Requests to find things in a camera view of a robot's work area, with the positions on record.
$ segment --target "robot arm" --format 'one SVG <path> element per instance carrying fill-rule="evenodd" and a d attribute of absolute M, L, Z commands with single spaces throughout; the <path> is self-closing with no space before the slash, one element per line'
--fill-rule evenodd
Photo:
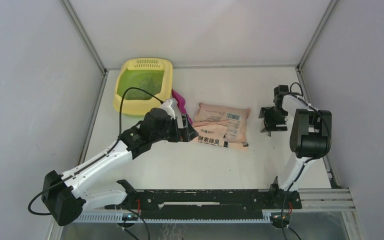
<path fill-rule="evenodd" d="M 74 221 L 82 211 L 121 204 L 131 188 L 127 181 L 95 192 L 88 188 L 110 170 L 150 150 L 156 142 L 190 142 L 197 136 L 187 115 L 181 114 L 177 101 L 170 98 L 98 155 L 60 175 L 56 171 L 48 173 L 43 190 L 50 190 L 43 193 L 42 201 L 60 226 Z"/>
<path fill-rule="evenodd" d="M 316 159 L 324 157 L 330 150 L 332 114 L 318 110 L 301 96 L 289 92 L 287 85 L 274 89 L 274 106 L 262 107 L 260 118 L 264 118 L 264 129 L 271 136 L 273 131 L 287 131 L 285 117 L 294 115 L 289 147 L 292 154 L 283 171 L 274 180 L 279 190 L 296 191 L 299 183 Z"/>

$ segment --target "white table surface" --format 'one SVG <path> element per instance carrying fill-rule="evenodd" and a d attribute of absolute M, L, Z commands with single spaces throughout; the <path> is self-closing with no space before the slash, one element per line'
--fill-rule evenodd
<path fill-rule="evenodd" d="M 109 146 L 118 134 L 118 112 L 113 93 L 120 71 L 108 74 L 86 160 Z M 174 69 L 172 88 L 186 99 L 193 116 L 199 103 L 251 108 L 247 120 L 248 151 L 197 142 L 158 142 L 134 161 L 121 165 L 92 188 L 126 179 L 135 189 L 268 189 L 286 165 L 292 118 L 288 132 L 260 133 L 261 107 L 273 106 L 273 88 L 297 82 L 293 67 Z M 141 117 L 122 117 L 123 130 Z M 300 183 L 301 189 L 331 188 L 323 160 L 317 160 Z"/>

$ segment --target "black cable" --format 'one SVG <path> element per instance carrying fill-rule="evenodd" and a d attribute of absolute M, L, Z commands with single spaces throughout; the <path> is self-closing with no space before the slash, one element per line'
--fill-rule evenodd
<path fill-rule="evenodd" d="M 32 210 L 32 204 L 33 204 L 33 202 L 35 202 L 35 200 L 38 199 L 39 196 L 42 196 L 42 194 L 44 194 L 44 193 L 46 193 L 46 192 L 48 192 L 48 191 L 51 191 L 52 189 L 58 187 L 59 185 L 63 184 L 65 181 L 67 181 L 67 180 L 69 180 L 69 179 L 71 179 L 71 178 L 72 178 L 72 176 L 69 176 L 69 177 L 65 178 L 64 180 L 62 180 L 62 181 L 60 181 L 60 182 L 58 182 L 58 183 L 56 183 L 56 184 L 54 184 L 54 185 L 48 187 L 47 189 L 41 191 L 39 194 L 37 194 L 36 196 L 34 196 L 33 199 L 28 203 L 28 206 L 27 206 L 27 210 L 28 210 L 28 212 L 31 213 L 31 214 L 33 214 L 33 215 L 37 215 L 37 216 L 48 216 L 48 215 L 51 215 L 50 212 L 43 213 L 43 212 L 36 212 L 36 211 L 33 211 L 33 210 Z"/>
<path fill-rule="evenodd" d="M 127 207 L 125 206 L 120 206 L 121 209 L 123 210 L 127 210 L 129 212 L 131 212 L 132 214 L 136 215 L 136 217 L 138 217 L 140 220 L 142 220 L 143 224 L 145 225 L 145 228 L 146 228 L 146 233 L 148 234 L 148 240 L 151 240 L 151 234 L 150 234 L 150 229 L 148 228 L 148 224 L 145 222 L 145 220 L 141 217 L 141 215 L 139 215 L 139 213 L 131 210 L 131 209 L 128 209 Z"/>
<path fill-rule="evenodd" d="M 298 233 L 295 230 L 293 230 L 292 227 L 288 226 L 287 228 L 290 229 L 298 237 L 299 240 L 301 240 L 300 235 L 298 235 Z"/>
<path fill-rule="evenodd" d="M 139 240 L 139 238 L 137 237 L 137 236 L 135 236 L 131 231 L 129 231 L 128 229 L 124 229 L 124 231 L 126 232 L 126 233 L 128 233 L 130 236 L 132 236 L 134 239 L 136 239 L 136 240 Z"/>
<path fill-rule="evenodd" d="M 303 96 L 304 97 L 304 92 L 303 92 L 303 88 L 301 87 L 301 84 L 299 83 L 299 82 L 293 82 L 290 86 L 289 86 L 289 92 L 291 92 L 292 93 L 292 86 L 293 85 L 298 85 L 298 87 L 299 87 L 299 90 L 301 90 L 301 96 Z"/>
<path fill-rule="evenodd" d="M 122 107 L 123 107 L 123 102 L 125 100 L 125 96 L 126 96 L 127 92 L 132 90 L 132 89 L 136 89 L 136 90 L 142 91 L 142 92 L 148 94 L 149 96 L 153 97 L 154 99 L 158 100 L 161 104 L 164 103 L 164 101 L 162 101 L 161 99 L 159 99 L 155 95 L 153 95 L 153 94 L 149 93 L 148 91 L 145 91 L 145 90 L 143 90 L 141 88 L 134 87 L 134 86 L 127 88 L 126 91 L 124 91 L 123 96 L 121 97 L 120 111 L 118 113 L 118 124 L 119 124 L 118 138 L 120 138 L 120 136 L 122 135 Z"/>

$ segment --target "cat litter box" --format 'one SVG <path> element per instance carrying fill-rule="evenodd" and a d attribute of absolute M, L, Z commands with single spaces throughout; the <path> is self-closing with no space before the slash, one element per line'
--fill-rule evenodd
<path fill-rule="evenodd" d="M 165 101 L 172 93 L 173 65 L 160 58 L 135 58 L 121 67 L 114 90 L 113 106 L 120 111 L 122 96 L 126 89 L 136 87 L 148 91 Z M 152 96 L 136 90 L 129 90 L 123 101 L 122 113 L 143 116 L 161 103 Z"/>

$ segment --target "red wire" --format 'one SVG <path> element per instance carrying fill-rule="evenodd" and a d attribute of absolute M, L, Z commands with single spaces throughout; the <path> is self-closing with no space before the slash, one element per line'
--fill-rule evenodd
<path fill-rule="evenodd" d="M 137 212 L 138 212 L 139 214 L 141 214 L 141 200 L 138 199 L 138 200 L 136 200 L 136 202 L 137 202 Z"/>
<path fill-rule="evenodd" d="M 289 211 L 288 211 L 287 214 L 291 214 L 292 213 L 292 209 L 294 209 L 294 208 L 292 207 L 292 203 L 290 203 L 290 202 L 288 202 L 288 203 L 289 203 Z"/>

